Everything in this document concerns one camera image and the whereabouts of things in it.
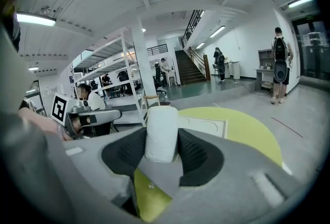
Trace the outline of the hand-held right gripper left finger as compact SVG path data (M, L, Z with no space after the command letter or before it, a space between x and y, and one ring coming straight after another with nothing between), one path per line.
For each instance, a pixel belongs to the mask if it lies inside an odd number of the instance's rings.
M76 140L65 150L87 183L112 204L140 217L134 174L145 152L146 128Z

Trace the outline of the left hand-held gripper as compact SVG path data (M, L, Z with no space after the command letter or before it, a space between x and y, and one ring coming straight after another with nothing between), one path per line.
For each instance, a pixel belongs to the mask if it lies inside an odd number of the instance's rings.
M117 109L90 111L87 101L55 93L51 118L60 124L64 132L71 138L82 139L83 134L76 133L73 128L72 116L86 117L87 123L82 123L82 126L98 126L121 118L122 112Z

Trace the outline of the white cylinder roll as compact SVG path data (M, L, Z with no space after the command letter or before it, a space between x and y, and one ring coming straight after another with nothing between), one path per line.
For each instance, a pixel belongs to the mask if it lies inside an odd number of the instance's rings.
M144 156L152 162L171 163L177 155L178 110L155 106L148 110Z

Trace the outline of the person's left forearm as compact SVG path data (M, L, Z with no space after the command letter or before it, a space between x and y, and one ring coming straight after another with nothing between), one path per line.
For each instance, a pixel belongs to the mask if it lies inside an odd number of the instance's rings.
M37 125L43 132L56 134L62 141L66 140L61 129L59 129L59 124L53 119L39 115L29 108L21 108L18 114L21 118Z

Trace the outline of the wooden chair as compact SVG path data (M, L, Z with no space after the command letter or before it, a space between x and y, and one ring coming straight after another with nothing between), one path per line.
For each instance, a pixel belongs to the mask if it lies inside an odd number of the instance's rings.
M145 103L147 109L150 107L155 107L155 106L169 106L170 105L170 102L168 102L168 101L160 101L158 95L153 95L153 96L144 95L143 100L144 100L144 103ZM149 100L156 100L156 102L150 105L148 103Z

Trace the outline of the white metal shelf rack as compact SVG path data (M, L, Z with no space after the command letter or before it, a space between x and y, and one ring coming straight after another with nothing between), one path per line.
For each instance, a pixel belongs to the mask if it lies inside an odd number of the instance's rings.
M118 109L122 112L122 117L114 121L116 125L145 125L143 83L139 76L135 48L124 34L82 58L73 66L73 70L76 72L76 85L90 85L92 92L105 101L108 109ZM120 82L117 79L120 71L127 71L129 80ZM107 73L112 84L102 87L101 78Z

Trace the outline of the black office chair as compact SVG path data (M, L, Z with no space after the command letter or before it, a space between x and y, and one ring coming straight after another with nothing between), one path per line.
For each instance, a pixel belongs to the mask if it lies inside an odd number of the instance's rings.
M156 89L156 92L164 93L164 95L166 95L166 91L158 89L158 88L162 87L162 83L160 80L160 74L161 74L160 64L156 63L155 64L155 76L154 76L155 89Z

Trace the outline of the small white table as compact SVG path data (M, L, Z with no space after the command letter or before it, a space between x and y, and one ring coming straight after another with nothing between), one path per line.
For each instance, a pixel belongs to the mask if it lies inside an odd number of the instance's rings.
M171 87L171 86L174 86L174 85L177 85L177 80L176 80L176 73L175 71L169 71L166 73L166 77L167 77L167 82L168 82L168 85Z

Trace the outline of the black balcony railing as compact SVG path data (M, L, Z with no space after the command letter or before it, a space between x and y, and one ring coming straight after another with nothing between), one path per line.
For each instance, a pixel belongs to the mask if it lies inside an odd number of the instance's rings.
M150 47L147 49L148 56L154 56L154 55L163 54L163 53L167 53L167 52L168 52L168 47L166 44L157 45L157 46Z

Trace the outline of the dark staircase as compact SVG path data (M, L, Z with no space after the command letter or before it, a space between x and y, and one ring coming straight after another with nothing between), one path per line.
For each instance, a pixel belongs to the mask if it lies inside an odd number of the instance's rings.
M175 52L181 85L210 81L207 55L202 57L192 47Z

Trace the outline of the black round case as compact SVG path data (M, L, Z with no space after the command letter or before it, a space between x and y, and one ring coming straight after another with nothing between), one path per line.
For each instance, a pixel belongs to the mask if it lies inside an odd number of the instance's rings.
M282 83L287 77L287 63L285 60L275 60L274 62L274 80L276 83Z

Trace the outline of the person's black T-shirt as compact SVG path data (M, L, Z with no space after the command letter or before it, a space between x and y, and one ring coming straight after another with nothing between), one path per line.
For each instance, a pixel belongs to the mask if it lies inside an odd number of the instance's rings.
M12 0L0 0L0 21L4 24L15 50L19 52L21 28Z

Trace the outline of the black stair railing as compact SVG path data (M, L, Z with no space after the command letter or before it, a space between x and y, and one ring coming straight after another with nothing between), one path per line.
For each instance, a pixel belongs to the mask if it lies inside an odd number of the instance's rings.
M201 17L203 16L205 10L193 10L190 20L188 22L187 28L184 32L184 35L181 37L182 47L184 48L187 42L189 41L192 33L197 27Z

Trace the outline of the black backpack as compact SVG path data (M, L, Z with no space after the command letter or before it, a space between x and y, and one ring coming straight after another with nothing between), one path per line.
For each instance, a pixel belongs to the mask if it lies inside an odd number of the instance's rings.
M286 44L284 38L275 37L273 43L273 52L275 60L285 60L287 54Z

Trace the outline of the dark glass door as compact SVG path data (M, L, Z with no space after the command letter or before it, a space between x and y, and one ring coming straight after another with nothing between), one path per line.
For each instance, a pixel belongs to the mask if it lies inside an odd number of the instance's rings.
M330 81L330 27L321 16L292 22L300 53L301 75Z

